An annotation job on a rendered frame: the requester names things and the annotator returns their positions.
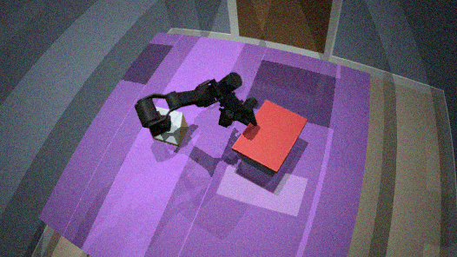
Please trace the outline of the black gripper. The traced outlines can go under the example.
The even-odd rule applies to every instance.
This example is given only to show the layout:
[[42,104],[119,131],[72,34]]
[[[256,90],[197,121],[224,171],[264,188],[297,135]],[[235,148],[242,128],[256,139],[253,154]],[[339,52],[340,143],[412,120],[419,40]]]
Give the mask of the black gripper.
[[242,99],[239,100],[235,94],[235,92],[230,92],[224,99],[219,102],[220,106],[222,107],[224,104],[226,104],[234,108],[233,111],[235,113],[233,121],[241,122],[246,126],[248,126],[250,123],[257,126],[253,108],[258,103],[258,100],[255,97],[250,97],[244,102]]

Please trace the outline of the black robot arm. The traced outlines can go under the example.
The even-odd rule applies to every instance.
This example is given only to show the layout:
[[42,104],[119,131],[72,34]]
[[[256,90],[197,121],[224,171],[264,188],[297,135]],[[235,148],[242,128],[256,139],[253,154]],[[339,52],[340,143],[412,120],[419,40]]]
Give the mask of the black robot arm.
[[[210,85],[208,85],[210,83]],[[220,102],[230,92],[242,86],[242,77],[235,72],[231,72],[219,82],[215,78],[202,82],[194,90],[175,92],[172,91],[166,95],[153,93],[137,101],[135,109],[144,128],[150,130],[152,137],[170,131],[171,120],[170,113],[179,108],[195,104],[197,107],[208,107],[216,102]],[[153,98],[166,99],[169,112],[166,115],[160,115],[156,110]],[[218,124],[227,128],[233,122],[234,108],[224,104],[221,111]]]

